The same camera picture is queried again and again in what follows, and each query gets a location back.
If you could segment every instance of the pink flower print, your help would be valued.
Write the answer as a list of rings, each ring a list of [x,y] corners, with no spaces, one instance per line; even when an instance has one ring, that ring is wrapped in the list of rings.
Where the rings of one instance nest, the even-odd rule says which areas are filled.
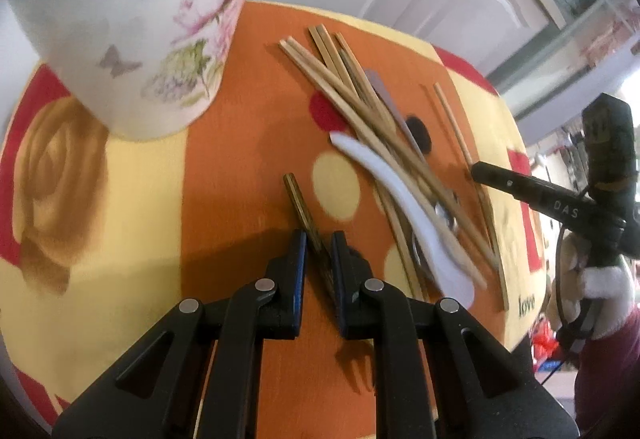
[[[244,0],[233,0],[220,15],[215,31],[210,34],[205,53],[216,61],[223,61],[229,52],[243,2]]]
[[[184,34],[173,44],[199,33],[205,26],[219,18],[233,0],[183,0],[174,16],[174,22],[184,29]]]

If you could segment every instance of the red fabric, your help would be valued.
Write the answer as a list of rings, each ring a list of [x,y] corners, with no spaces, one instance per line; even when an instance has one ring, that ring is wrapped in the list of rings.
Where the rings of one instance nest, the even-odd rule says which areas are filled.
[[[635,308],[617,333],[602,340],[589,340],[580,353],[575,378],[575,422],[588,430],[606,412],[640,360],[640,310]]]
[[[20,143],[38,111],[69,92],[48,66],[42,65],[34,74],[20,100],[10,130],[6,135],[4,152],[0,161],[0,213],[14,211],[14,167]],[[0,218],[0,257],[13,265],[18,265],[20,244],[14,239],[12,217]]]
[[[20,381],[20,384],[24,389],[24,392],[27,393],[27,396],[33,403],[33,406],[36,408],[42,418],[48,424],[53,426],[58,419],[58,413],[56,412],[56,409],[53,408],[53,404],[51,403],[51,400],[47,395],[47,391],[44,390],[44,387],[31,376],[25,374],[24,372],[21,372],[19,369],[15,368],[15,366],[14,369],[18,376],[18,380]]]
[[[316,125],[322,130],[346,130],[347,122],[340,112],[336,111],[331,102],[320,91],[316,91],[309,100],[309,112]]]
[[[61,399],[58,396],[56,396],[56,399],[58,400],[58,404],[62,407],[62,410],[66,410],[68,408],[70,403],[66,402],[64,399]]]
[[[515,150],[507,150],[509,155],[509,163],[511,163],[511,169],[519,174],[531,175],[531,167],[529,165],[529,158],[522,152],[516,152]],[[524,234],[527,241],[527,260],[529,261],[529,272],[533,273],[542,268],[542,257],[538,254],[538,247],[536,245],[536,234],[533,231],[531,225],[531,216],[529,213],[529,205],[521,202],[520,208],[522,209],[522,224],[524,225]]]
[[[549,320],[545,318],[535,326],[531,336],[531,343],[533,345],[533,370],[537,371],[560,346],[554,338]]]
[[[482,76],[469,62],[454,55],[453,53],[450,53],[449,51],[444,50],[442,47],[433,46],[433,48],[436,50],[436,53],[446,68],[462,75],[470,82],[482,87],[482,89],[488,93],[498,96],[498,91],[496,91],[494,86],[489,83],[489,80]]]

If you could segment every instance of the white wall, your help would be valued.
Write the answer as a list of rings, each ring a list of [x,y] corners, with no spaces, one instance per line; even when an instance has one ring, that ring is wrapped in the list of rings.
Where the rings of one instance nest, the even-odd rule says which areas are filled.
[[[7,0],[0,0],[0,132],[4,132],[38,55],[25,37]]]

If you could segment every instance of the polka dot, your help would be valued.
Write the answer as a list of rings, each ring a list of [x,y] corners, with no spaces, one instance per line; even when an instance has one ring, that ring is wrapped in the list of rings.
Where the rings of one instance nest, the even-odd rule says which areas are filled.
[[[411,286],[404,272],[404,265],[400,259],[397,245],[392,245],[385,257],[385,282],[393,284],[406,296],[411,297]]]
[[[358,175],[351,162],[337,152],[322,152],[311,172],[314,193],[322,209],[337,221],[349,221],[360,203]]]
[[[316,91],[309,100],[309,112],[322,130],[345,130],[347,122],[340,112],[336,111],[331,102],[320,91]]]
[[[414,137],[415,142],[423,154],[428,154],[431,151],[431,136],[429,130],[425,127],[424,123],[418,116],[413,114],[407,117],[406,126],[409,128],[409,132]]]

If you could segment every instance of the floral bowl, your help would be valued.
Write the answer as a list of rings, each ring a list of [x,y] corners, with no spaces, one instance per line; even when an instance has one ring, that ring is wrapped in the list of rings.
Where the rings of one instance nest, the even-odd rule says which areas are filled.
[[[148,140],[218,92],[244,0],[9,0],[41,58],[108,129]]]

